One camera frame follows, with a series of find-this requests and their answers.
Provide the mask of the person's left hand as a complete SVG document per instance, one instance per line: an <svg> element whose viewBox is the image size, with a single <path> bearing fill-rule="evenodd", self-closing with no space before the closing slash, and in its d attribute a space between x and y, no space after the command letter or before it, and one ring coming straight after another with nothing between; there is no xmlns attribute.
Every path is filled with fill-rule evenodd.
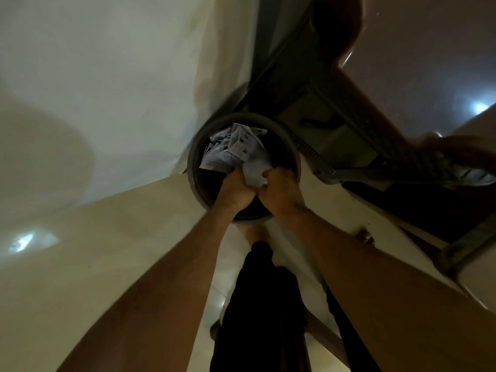
<svg viewBox="0 0 496 372"><path fill-rule="evenodd" d="M224 179L214 207L233 219L251 204L257 192L255 187L247 184L226 184Z"/></svg>

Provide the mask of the person's left forearm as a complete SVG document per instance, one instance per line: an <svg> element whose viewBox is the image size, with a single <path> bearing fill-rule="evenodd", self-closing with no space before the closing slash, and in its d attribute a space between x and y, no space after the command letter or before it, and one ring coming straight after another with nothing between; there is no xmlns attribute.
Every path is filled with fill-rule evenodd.
<svg viewBox="0 0 496 372"><path fill-rule="evenodd" d="M57 372L186 372L220 243L237 212L214 205L103 313Z"/></svg>

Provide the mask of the person's right forearm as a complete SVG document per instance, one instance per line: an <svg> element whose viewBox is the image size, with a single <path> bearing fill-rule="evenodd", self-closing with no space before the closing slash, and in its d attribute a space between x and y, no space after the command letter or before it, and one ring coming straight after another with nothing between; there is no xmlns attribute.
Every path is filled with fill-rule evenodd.
<svg viewBox="0 0 496 372"><path fill-rule="evenodd" d="M272 210L303 243L383 372L496 372L496 316L306 207Z"/></svg>

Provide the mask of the person's black trousers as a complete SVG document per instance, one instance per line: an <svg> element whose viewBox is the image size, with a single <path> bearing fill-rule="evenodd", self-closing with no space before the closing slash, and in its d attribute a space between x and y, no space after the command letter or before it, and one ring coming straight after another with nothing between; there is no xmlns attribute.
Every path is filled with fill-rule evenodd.
<svg viewBox="0 0 496 372"><path fill-rule="evenodd" d="M247 239L251 251L223 319L210 329L210 372L311 372L306 333L351 372L381 372L329 288L326 301L340 336L305 307L296 276L274 265L268 237Z"/></svg>

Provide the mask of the dark round waste bin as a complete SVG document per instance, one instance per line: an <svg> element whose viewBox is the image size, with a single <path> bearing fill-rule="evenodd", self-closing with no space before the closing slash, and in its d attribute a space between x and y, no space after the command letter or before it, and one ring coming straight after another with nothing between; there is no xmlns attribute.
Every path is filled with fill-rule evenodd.
<svg viewBox="0 0 496 372"><path fill-rule="evenodd" d="M261 138L261 141L268 151L271 163L276 167L290 169L297 181L301 179L300 154L290 136L290 130L284 124L256 113L229 113L207 121L196 133L188 154L189 185L195 198L205 210L209 210L214 205L222 182L227 175L200 168L203 152L210 142L210 137L215 132L226 129L235 122L266 129L268 132Z"/></svg>

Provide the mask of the grey furniture frame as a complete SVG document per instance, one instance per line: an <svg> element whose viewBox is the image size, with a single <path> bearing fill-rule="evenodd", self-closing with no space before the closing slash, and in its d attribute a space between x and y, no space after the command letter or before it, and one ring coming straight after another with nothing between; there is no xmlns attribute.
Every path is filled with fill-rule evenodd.
<svg viewBox="0 0 496 372"><path fill-rule="evenodd" d="M496 183L483 187L394 183L343 188L394 220L444 275L454 279L496 243Z"/></svg>

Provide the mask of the person's right hand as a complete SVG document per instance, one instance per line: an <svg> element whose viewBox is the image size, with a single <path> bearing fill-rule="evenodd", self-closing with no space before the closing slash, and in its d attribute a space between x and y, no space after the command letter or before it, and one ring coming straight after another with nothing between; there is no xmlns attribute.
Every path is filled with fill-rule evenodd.
<svg viewBox="0 0 496 372"><path fill-rule="evenodd" d="M306 209L297 179L295 181L267 182L258 190L257 194L265 208L282 220Z"/></svg>

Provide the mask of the person's right foot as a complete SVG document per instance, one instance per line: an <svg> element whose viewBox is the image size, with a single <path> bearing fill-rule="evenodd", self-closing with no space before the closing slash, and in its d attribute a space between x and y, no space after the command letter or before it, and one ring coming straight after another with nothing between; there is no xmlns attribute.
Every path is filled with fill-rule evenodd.
<svg viewBox="0 0 496 372"><path fill-rule="evenodd" d="M356 238L364 244L375 247L375 239L365 227L360 228L356 234Z"/></svg>

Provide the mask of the white printed paper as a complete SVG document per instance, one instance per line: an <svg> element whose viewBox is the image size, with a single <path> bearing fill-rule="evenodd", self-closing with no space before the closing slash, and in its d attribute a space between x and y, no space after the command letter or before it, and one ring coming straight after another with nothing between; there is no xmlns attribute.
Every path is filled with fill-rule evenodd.
<svg viewBox="0 0 496 372"><path fill-rule="evenodd" d="M267 184L263 173L272 169L271 158L262 143L267 130L234 123L209 139L199 168L230 174L241 167L245 183L260 188Z"/></svg>

